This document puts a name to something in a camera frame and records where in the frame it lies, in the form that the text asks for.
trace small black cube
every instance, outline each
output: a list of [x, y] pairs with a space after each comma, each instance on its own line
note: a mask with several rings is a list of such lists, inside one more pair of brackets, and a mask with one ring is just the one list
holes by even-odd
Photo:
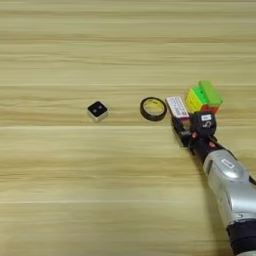
[[88, 114], [99, 122], [108, 115], [108, 109], [100, 101], [96, 101], [88, 107]]

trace black ring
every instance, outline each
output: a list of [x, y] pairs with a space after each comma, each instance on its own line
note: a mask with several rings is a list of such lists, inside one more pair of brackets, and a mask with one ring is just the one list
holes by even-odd
[[[163, 113], [160, 114], [160, 115], [151, 115], [151, 114], [149, 114], [149, 113], [145, 110], [145, 108], [144, 108], [144, 103], [145, 103], [147, 100], [157, 100], [157, 101], [161, 102], [162, 105], [164, 106], [164, 111], [163, 111]], [[146, 118], [146, 119], [149, 120], [149, 121], [154, 121], [154, 122], [161, 121], [161, 120], [165, 117], [166, 112], [167, 112], [167, 107], [166, 107], [165, 103], [164, 103], [161, 99], [159, 99], [159, 98], [156, 98], [156, 97], [148, 97], [148, 98], [143, 99], [143, 100], [141, 101], [141, 103], [140, 103], [140, 113], [142, 114], [142, 116], [143, 116], [144, 118]]]

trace rubik's cube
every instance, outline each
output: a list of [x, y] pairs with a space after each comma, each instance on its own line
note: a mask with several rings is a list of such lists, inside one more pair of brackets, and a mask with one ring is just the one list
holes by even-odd
[[218, 112], [223, 100], [210, 81], [200, 81], [198, 86], [193, 86], [187, 96], [186, 104], [190, 112], [213, 111]]

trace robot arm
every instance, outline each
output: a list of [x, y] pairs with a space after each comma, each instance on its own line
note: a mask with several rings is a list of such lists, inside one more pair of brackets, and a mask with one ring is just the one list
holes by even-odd
[[233, 154], [217, 142], [214, 114], [195, 112], [190, 117], [189, 131], [172, 117], [174, 130], [203, 163], [234, 255], [256, 256], [256, 183]]

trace white label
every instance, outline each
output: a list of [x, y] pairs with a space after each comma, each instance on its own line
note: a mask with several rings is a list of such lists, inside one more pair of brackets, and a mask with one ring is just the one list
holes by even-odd
[[229, 162], [227, 159], [222, 159], [221, 160], [221, 162], [224, 164], [224, 165], [226, 165], [228, 168], [231, 168], [231, 169], [233, 169], [233, 168], [235, 168], [235, 165], [233, 165], [231, 162]]
[[211, 115], [203, 115], [201, 116], [202, 121], [210, 121], [212, 120], [212, 116]]
[[166, 102], [172, 112], [177, 118], [189, 118], [188, 111], [183, 104], [181, 97], [169, 97]]

